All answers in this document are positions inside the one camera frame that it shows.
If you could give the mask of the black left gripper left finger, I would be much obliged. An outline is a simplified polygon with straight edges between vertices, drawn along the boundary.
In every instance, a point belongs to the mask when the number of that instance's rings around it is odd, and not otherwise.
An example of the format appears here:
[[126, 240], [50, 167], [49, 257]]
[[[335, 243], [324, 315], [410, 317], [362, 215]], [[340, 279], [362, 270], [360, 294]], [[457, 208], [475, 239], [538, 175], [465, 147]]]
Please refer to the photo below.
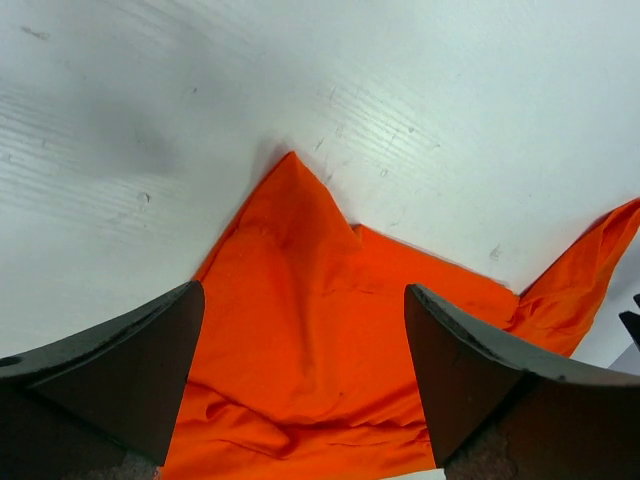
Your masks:
[[204, 316], [200, 282], [1, 360], [4, 479], [156, 479]]

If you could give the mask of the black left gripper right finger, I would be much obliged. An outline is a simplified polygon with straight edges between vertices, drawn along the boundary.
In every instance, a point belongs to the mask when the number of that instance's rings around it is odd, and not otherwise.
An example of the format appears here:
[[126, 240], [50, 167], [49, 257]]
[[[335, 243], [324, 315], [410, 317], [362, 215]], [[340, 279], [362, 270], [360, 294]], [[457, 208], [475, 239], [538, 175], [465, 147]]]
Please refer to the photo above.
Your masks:
[[404, 293], [436, 466], [449, 479], [635, 479], [639, 379], [554, 354], [420, 285]]

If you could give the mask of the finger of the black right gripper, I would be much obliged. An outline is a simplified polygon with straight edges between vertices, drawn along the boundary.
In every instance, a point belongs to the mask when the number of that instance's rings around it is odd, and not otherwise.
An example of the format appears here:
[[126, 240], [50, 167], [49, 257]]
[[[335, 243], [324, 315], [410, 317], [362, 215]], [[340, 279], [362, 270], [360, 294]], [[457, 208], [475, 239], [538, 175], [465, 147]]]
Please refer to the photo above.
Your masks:
[[636, 345], [640, 345], [640, 314], [633, 311], [624, 311], [619, 318]]

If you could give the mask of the orange t shirt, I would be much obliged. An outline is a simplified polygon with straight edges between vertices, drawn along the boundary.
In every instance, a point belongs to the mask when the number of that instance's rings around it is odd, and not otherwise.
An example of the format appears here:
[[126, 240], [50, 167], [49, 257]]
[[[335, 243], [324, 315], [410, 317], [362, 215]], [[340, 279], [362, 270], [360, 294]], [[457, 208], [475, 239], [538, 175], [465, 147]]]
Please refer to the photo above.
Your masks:
[[161, 477], [379, 479], [433, 469], [406, 286], [568, 356], [638, 227], [637, 201], [614, 209], [515, 294], [349, 224], [286, 154], [196, 273], [204, 318]]

